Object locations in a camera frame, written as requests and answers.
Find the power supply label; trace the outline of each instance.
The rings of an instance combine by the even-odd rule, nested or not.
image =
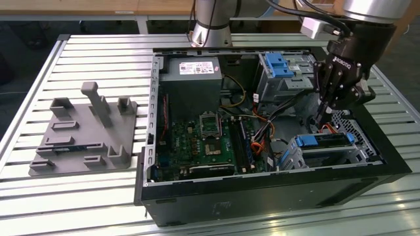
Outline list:
[[[214,68],[210,61],[181,62],[178,64],[180,75],[213,74]]]

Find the wooden table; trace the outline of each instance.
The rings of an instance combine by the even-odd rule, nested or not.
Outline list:
[[[193,0],[1,0],[0,21],[134,20],[140,33],[146,34],[148,20],[186,20],[192,2]],[[281,0],[281,5],[293,8],[292,0]],[[322,9],[334,11],[332,5]],[[274,11],[272,16],[257,20],[296,19],[296,16]]]

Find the motherboard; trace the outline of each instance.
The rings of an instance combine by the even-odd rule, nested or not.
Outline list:
[[[157,153],[156,181],[232,176],[261,171],[254,161],[249,118],[222,119],[204,113],[197,119],[170,124],[170,132]]]

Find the gray plastic holder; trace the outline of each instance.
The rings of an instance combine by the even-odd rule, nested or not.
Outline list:
[[[53,116],[29,164],[29,175],[85,174],[130,166],[136,102],[120,97],[108,103],[96,82],[84,82],[81,93],[90,104],[66,97],[50,104]]]

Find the floor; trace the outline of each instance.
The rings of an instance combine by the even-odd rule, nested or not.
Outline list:
[[[14,79],[0,86],[0,138],[6,131],[18,106],[37,76],[44,60],[49,54],[53,42],[60,34],[84,34],[80,31],[77,22],[49,22],[41,23],[45,38],[49,44],[45,48],[30,50],[25,47],[16,34],[40,34],[38,28],[30,23],[14,23],[14,31],[9,24],[0,23],[0,54],[4,56],[9,67],[14,72]],[[86,22],[88,34],[136,34],[136,22],[124,21],[118,24],[114,21]],[[184,33],[185,22],[158,21],[149,24],[149,33]],[[254,24],[244,26],[234,25],[232,32],[257,32]],[[402,35],[398,44],[392,52],[386,54],[377,63],[382,73],[400,89],[406,99],[420,110],[420,17],[410,24],[409,31]]]

